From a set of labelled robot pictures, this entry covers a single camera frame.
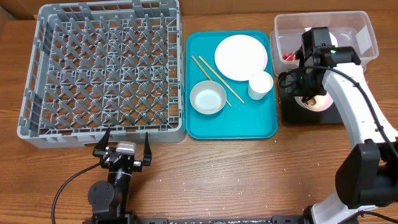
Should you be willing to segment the red snack wrapper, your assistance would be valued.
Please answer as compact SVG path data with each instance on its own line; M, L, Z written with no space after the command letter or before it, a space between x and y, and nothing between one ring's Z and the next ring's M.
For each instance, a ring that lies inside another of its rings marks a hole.
M282 54L282 59L285 60L285 61L296 61L296 60L299 60L297 58L297 54L295 52Z

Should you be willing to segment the white cup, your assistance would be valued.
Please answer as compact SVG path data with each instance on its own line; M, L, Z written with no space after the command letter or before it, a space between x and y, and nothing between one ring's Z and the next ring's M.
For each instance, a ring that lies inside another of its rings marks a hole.
M273 77L265 71L258 71L249 79L248 94L253 100L261 100L273 86Z

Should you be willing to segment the white napkin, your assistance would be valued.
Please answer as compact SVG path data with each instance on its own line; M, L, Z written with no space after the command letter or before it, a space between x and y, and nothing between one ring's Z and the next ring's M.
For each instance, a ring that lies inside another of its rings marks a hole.
M311 29L311 27L306 27L306 28L305 28L305 32L306 32L306 31L309 31L310 29ZM331 43L332 43L335 47L337 47L337 46L338 46L338 42L337 42L336 37L335 37L331 32L329 32L329 34L330 34Z

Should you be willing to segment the small pink bowl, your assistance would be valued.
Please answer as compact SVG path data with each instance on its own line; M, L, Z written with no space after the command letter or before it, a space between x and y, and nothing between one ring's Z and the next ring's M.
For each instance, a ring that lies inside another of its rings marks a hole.
M302 98L302 96L296 96L295 100L301 107L314 112L325 111L333 104L333 99L328 93L326 95L314 96L305 103L302 102Z

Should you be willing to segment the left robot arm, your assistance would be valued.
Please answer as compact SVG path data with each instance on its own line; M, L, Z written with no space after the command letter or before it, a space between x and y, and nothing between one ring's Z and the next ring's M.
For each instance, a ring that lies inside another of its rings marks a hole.
M92 207L92 223L130 223L141 221L134 212L127 211L127 200L132 174L150 166L152 152L149 135L145 135L143 159L135 159L136 143L120 141L117 146L108 145L110 130L99 140L93 155L99 158L99 165L108 170L106 180L94 183L88 191L88 201Z

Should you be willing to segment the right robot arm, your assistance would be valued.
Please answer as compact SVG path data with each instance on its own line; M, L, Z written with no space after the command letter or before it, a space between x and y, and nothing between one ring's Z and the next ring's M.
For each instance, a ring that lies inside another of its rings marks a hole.
M352 148L336 172L335 191L308 207L301 223L357 223L397 202L397 130L372 96L352 47L311 47L297 55L300 65L279 75L279 88L303 101L328 93Z

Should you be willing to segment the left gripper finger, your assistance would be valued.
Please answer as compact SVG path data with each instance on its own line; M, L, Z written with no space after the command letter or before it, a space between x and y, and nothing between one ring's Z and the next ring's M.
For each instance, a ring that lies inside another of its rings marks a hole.
M109 135L110 135L111 129L108 128L104 134L104 136L97 142L95 149L105 151L107 146L108 146L108 141L109 141Z
M149 133L145 135L145 143L144 143L144 162L151 162L152 161L152 151L149 145Z

